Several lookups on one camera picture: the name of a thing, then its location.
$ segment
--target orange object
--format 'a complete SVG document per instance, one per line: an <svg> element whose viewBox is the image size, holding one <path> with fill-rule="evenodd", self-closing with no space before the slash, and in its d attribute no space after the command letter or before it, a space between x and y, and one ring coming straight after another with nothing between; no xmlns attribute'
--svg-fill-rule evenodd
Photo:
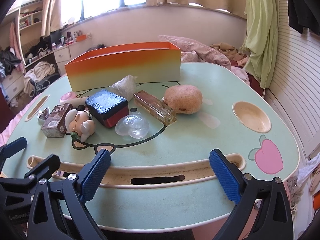
<svg viewBox="0 0 320 240"><path fill-rule="evenodd" d="M84 35L80 35L76 38L76 41L84 41L85 39L87 38L87 35L84 34Z"/></svg>
<svg viewBox="0 0 320 240"><path fill-rule="evenodd" d="M88 51L65 65L73 91L108 87L127 75L137 83L180 80L181 50L170 42L143 42Z"/></svg>
<svg viewBox="0 0 320 240"><path fill-rule="evenodd" d="M313 209L317 210L320 208L320 191L318 191L313 197Z"/></svg>

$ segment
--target perfume bottle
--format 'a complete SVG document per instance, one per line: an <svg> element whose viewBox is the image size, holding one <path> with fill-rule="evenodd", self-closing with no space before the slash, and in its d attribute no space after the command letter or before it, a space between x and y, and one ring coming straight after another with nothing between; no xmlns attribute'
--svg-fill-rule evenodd
<svg viewBox="0 0 320 240"><path fill-rule="evenodd" d="M177 120L176 112L158 98L155 98L143 90L133 94L133 96L136 105L142 106L164 125L172 124Z"/></svg>

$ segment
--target light green tabletop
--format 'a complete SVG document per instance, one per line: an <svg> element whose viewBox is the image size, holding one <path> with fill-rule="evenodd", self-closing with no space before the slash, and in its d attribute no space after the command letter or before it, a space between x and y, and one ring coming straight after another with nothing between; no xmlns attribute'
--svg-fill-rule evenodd
<svg viewBox="0 0 320 240"><path fill-rule="evenodd" d="M195 85L201 90L204 98L202 108L196 114L178 114L176 123L164 127L138 107L138 112L148 119L150 125L150 131L143 139L119 136L114 127L107 129L94 119L95 134L84 143L84 149L75 149L69 135L46 138L37 125L37 117L25 122L25 115L9 142L24 136L28 146L6 161L3 172L8 177L23 178L28 171L26 161L30 155L47 157L54 153L61 161L85 164L95 156L97 145L116 147L111 155L112 166L153 166L204 160L209 158L211 150L219 148L225 155L241 154L246 159L243 173L249 172L256 179L272 180L278 176L285 180L297 169L299 152L292 134L274 110L233 73L215 64L183 63L179 83ZM167 87L173 85L177 83L145 83L137 89L161 99ZM87 96L99 90L77 94ZM42 94L50 94L42 109L53 109L68 91L71 87L67 77L54 82ZM271 130L261 134L241 124L232 110L233 103L237 101L251 102L262 109L271 121ZM133 107L137 106L131 100L129 109ZM252 149L260 148L261 135L272 141L281 154L283 169L276 174L267 174L254 160L248 159ZM169 228L190 228L197 223L212 221L231 212L234 204L227 199L218 180L211 179L164 188L99 188L86 206L98 224L111 230L168 231Z"/></svg>

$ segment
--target orange plush toy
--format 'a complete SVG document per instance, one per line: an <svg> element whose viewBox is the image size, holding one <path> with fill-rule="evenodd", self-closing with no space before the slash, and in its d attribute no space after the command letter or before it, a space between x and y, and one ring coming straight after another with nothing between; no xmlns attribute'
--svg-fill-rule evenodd
<svg viewBox="0 0 320 240"><path fill-rule="evenodd" d="M202 93L195 86L177 85L165 91L163 102L177 114L193 114L201 108Z"/></svg>

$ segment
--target barcode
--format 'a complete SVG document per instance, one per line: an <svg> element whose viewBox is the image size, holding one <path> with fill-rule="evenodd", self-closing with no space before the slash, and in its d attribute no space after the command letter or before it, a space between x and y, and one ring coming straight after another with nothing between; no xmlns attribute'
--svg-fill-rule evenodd
<svg viewBox="0 0 320 240"><path fill-rule="evenodd" d="M53 122L49 122L48 127L54 127L57 126L59 123L59 121L53 121Z"/></svg>

